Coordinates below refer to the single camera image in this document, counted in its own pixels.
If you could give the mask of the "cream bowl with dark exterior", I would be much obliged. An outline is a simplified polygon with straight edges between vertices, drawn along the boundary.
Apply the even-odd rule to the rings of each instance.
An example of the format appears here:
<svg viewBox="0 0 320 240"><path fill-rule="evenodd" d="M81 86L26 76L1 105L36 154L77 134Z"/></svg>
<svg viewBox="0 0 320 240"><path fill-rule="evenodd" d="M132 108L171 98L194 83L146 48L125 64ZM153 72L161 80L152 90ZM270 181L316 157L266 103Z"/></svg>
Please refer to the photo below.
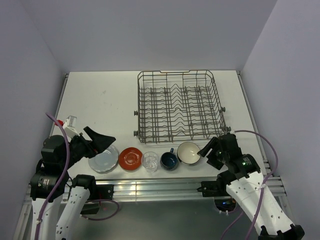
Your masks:
<svg viewBox="0 0 320 240"><path fill-rule="evenodd" d="M200 148L193 142L183 142L177 148L178 160L188 166L196 165L201 156L198 155Z"/></svg>

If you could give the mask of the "pale blue scalloped plate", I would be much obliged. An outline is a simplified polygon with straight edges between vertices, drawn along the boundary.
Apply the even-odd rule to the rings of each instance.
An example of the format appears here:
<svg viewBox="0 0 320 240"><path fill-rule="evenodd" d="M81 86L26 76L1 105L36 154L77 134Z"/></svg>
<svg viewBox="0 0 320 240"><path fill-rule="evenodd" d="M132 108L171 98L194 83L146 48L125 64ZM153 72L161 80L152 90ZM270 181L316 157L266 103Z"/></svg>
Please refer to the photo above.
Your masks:
<svg viewBox="0 0 320 240"><path fill-rule="evenodd" d="M93 158L88 159L88 165L97 173L105 173L113 170L119 159L118 149L111 145L102 153L97 154Z"/></svg>

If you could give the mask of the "dark blue mug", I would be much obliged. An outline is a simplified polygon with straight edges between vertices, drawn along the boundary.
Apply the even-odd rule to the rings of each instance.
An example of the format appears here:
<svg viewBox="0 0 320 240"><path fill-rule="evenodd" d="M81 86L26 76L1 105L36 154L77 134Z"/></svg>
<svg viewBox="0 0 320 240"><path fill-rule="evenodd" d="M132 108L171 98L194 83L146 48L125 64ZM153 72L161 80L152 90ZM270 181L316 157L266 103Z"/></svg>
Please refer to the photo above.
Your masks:
<svg viewBox="0 0 320 240"><path fill-rule="evenodd" d="M178 167L179 160L174 154L174 148L164 152L160 157L160 166L166 171L174 171Z"/></svg>

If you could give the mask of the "clear faceted glass tumbler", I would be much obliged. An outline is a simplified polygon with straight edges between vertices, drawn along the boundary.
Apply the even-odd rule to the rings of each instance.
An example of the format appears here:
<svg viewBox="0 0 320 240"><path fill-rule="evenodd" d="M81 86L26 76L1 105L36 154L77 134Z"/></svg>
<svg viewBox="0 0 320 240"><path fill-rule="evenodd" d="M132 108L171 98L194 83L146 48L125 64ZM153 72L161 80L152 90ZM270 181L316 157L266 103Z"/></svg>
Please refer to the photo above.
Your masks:
<svg viewBox="0 0 320 240"><path fill-rule="evenodd" d="M154 173L157 171L160 164L160 157L157 153L148 151L143 154L141 164L148 173Z"/></svg>

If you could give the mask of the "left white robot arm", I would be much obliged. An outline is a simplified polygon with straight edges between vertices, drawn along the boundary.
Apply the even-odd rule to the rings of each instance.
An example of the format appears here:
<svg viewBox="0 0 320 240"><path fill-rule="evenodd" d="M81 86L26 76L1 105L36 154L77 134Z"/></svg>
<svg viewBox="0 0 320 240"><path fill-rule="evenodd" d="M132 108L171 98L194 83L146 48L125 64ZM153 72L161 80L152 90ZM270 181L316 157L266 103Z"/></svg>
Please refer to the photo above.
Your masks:
<svg viewBox="0 0 320 240"><path fill-rule="evenodd" d="M33 240L70 240L85 203L99 197L95 177L78 174L72 180L67 204L59 214L69 180L68 169L82 158L91 159L101 154L116 141L115 137L97 133L88 126L84 131L89 140L80 133L71 140L61 134L43 142L42 158L30 180Z"/></svg>

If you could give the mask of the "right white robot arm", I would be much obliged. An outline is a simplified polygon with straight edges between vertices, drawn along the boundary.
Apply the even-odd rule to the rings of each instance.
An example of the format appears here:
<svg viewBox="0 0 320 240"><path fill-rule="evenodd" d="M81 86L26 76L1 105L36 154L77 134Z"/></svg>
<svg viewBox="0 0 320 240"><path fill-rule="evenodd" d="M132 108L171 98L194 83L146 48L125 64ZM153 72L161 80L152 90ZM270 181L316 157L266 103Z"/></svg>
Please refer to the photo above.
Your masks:
<svg viewBox="0 0 320 240"><path fill-rule="evenodd" d="M206 157L212 167L226 171L214 181L203 181L197 189L203 197L230 196L251 220L260 240L301 240L303 228L296 225L280 207L267 186L255 158L242 153L235 134L213 137L198 153Z"/></svg>

